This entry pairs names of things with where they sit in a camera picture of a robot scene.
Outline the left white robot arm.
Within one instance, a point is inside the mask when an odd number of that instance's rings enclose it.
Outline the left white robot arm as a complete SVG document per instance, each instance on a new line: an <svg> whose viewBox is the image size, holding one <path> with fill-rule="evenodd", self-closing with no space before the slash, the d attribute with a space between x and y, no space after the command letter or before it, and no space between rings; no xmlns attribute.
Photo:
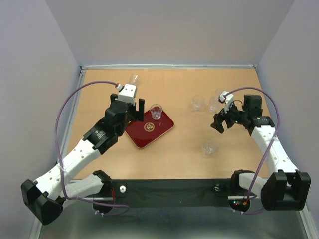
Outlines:
<svg viewBox="0 0 319 239"><path fill-rule="evenodd" d="M67 192L66 185L90 162L102 156L117 143L131 122L144 120L145 101L122 93L110 96L105 115L87 132L75 148L34 181L21 185L24 204L43 224L48 225L62 213L66 200L82 200Z"/></svg>

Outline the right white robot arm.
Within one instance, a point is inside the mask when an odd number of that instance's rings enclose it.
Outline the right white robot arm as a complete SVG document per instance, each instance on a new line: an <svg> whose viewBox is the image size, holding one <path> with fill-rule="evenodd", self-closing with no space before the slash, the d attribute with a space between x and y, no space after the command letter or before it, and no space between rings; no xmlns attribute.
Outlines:
<svg viewBox="0 0 319 239"><path fill-rule="evenodd" d="M263 179L256 172L237 170L232 174L229 188L234 194L245 190L261 199L267 211L300 211L308 196L311 178L301 172L289 159L276 135L272 119L263 115L262 98L259 95L244 95L242 109L234 103L234 96L223 91L218 100L224 108L214 115L211 127L224 133L234 124L242 125L258 145L263 160L268 165L270 176Z"/></svg>

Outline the red lacquer tray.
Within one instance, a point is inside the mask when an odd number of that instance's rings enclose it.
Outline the red lacquer tray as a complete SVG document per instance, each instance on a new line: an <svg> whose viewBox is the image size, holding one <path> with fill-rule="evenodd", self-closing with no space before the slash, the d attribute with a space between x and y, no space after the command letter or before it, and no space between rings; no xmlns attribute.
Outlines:
<svg viewBox="0 0 319 239"><path fill-rule="evenodd" d="M125 132L138 149L143 149L162 137L174 127L173 120L162 111L161 118L155 120L151 111L144 113L144 121L130 122Z"/></svg>

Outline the clear glass right group middle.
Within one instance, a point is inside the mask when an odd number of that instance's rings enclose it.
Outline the clear glass right group middle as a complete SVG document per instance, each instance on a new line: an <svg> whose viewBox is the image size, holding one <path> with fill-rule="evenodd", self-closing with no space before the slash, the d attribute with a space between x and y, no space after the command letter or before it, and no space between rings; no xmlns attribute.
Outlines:
<svg viewBox="0 0 319 239"><path fill-rule="evenodd" d="M211 113L215 113L218 110L218 98L217 97L211 97L209 99L208 109Z"/></svg>

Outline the clear glass group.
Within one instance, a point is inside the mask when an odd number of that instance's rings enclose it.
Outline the clear glass group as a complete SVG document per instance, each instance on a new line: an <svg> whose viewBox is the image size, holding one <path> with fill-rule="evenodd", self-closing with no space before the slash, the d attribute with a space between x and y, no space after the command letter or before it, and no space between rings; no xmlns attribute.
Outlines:
<svg viewBox="0 0 319 239"><path fill-rule="evenodd" d="M218 100L219 96L224 92L223 88L217 88L215 91L215 98Z"/></svg>
<svg viewBox="0 0 319 239"><path fill-rule="evenodd" d="M218 110L218 98L217 97L211 97L209 99L208 109L211 113L215 113Z"/></svg>
<svg viewBox="0 0 319 239"><path fill-rule="evenodd" d="M204 108L205 99L202 95L195 95L192 99L193 109L200 111Z"/></svg>

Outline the clear glass right group left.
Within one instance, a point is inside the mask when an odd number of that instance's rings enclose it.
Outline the clear glass right group left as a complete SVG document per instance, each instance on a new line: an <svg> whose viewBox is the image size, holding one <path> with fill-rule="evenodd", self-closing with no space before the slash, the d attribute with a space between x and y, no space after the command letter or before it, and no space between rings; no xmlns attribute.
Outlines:
<svg viewBox="0 0 319 239"><path fill-rule="evenodd" d="M205 99L202 95L195 95L192 99L193 109L200 111L204 108Z"/></svg>

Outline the clear glass right group back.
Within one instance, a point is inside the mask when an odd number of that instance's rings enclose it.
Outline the clear glass right group back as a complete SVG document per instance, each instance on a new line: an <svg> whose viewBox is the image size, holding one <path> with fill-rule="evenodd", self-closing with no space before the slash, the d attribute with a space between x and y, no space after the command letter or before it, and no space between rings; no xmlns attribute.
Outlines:
<svg viewBox="0 0 319 239"><path fill-rule="evenodd" d="M224 92L223 88L217 88L215 91L215 98L218 100L219 96Z"/></svg>

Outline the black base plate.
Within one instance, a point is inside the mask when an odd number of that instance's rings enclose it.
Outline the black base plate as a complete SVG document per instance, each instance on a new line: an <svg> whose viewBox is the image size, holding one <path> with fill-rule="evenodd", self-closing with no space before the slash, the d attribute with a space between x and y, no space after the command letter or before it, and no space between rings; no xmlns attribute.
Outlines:
<svg viewBox="0 0 319 239"><path fill-rule="evenodd" d="M113 180L94 194L131 208L228 207L228 198L242 199L245 189L232 185L230 179L148 179Z"/></svg>

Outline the aluminium table frame rail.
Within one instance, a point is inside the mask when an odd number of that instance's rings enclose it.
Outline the aluminium table frame rail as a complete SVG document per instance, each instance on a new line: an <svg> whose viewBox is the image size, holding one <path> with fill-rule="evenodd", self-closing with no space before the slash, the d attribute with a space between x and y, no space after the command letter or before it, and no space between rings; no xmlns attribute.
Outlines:
<svg viewBox="0 0 319 239"><path fill-rule="evenodd" d="M114 88L105 80L123 82L130 74L140 78L137 95L145 99L146 107L161 105L174 127L143 149L138 149L127 135L120 137L115 146L82 169L74 183L97 169L114 179L197 179L226 178L237 169L257 168L261 153L243 127L236 125L219 134L210 127L213 114L208 102L200 111L192 106L195 95L208 101L217 88L236 90L237 100L253 93L253 87L260 87L260 83L252 66L143 65L91 68L83 74L86 87L78 93L66 151L76 145L109 105ZM202 155L202 146L208 140L218 145L211 157Z"/></svg>

